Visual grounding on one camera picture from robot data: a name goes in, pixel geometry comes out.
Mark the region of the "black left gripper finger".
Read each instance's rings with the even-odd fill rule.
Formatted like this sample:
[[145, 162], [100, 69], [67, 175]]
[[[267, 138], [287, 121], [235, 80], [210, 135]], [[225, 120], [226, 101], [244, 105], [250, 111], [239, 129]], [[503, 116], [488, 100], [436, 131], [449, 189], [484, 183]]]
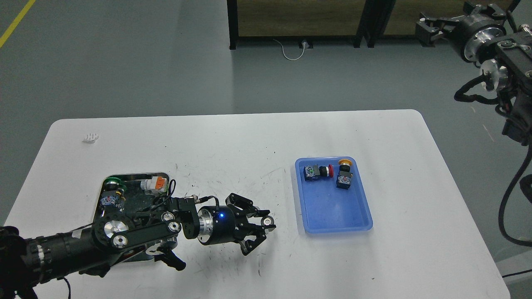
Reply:
[[268, 232], [276, 229], [277, 225], [256, 225], [242, 224], [239, 226], [239, 245], [244, 256], [249, 255], [253, 250], [266, 240]]
[[236, 193], [231, 193], [226, 198], [227, 220], [273, 220], [270, 211], [255, 206], [253, 201]]

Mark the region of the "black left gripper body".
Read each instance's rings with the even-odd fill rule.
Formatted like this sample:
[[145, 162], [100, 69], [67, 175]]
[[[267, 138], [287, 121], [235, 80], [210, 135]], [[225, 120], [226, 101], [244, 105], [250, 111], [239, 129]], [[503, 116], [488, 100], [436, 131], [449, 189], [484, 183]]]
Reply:
[[239, 226], [253, 225], [248, 220], [227, 220], [226, 206], [203, 206], [198, 212], [198, 240], [202, 245], [239, 244]]

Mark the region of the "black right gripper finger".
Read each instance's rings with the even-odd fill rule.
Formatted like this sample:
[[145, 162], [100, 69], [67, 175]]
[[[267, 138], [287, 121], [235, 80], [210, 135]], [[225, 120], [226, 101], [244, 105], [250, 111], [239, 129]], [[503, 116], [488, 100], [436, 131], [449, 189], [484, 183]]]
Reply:
[[416, 22], [416, 38], [422, 47], [434, 47], [434, 42], [443, 39], [457, 26], [458, 21], [448, 17], [419, 15]]

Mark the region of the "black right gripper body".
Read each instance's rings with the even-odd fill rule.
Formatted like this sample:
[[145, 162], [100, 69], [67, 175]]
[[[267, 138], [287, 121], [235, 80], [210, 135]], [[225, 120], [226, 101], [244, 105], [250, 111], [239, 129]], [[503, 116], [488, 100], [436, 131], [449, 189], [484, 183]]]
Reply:
[[478, 62], [481, 46], [506, 34], [507, 12], [496, 4], [464, 4], [463, 12], [452, 18], [456, 24], [451, 26], [447, 40], [464, 62]]

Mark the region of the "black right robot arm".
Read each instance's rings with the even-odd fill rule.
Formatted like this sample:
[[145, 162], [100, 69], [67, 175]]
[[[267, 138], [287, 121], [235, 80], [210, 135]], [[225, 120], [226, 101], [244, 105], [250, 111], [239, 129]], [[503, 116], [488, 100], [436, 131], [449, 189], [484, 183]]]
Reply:
[[495, 3], [464, 2], [463, 15], [430, 17], [421, 12], [415, 36], [423, 46], [450, 43], [460, 59], [479, 75], [454, 95], [458, 102], [494, 105], [506, 119], [502, 134], [523, 146], [531, 144], [531, 29], [517, 26], [510, 11]]

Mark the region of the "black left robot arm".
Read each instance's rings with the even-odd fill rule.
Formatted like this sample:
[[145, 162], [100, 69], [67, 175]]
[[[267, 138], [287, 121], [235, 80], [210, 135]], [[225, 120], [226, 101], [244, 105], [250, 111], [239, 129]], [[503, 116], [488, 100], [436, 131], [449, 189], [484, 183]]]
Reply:
[[93, 223], [51, 236], [22, 238], [16, 227], [3, 226], [1, 297], [36, 299], [38, 284], [75, 272], [104, 277], [140, 253], [184, 270], [186, 263], [173, 253], [179, 233], [202, 245], [238, 243], [246, 256], [276, 228], [270, 211], [250, 199], [232, 193], [224, 206], [217, 198], [214, 206], [206, 206], [211, 198], [167, 196], [140, 212], [106, 212]]

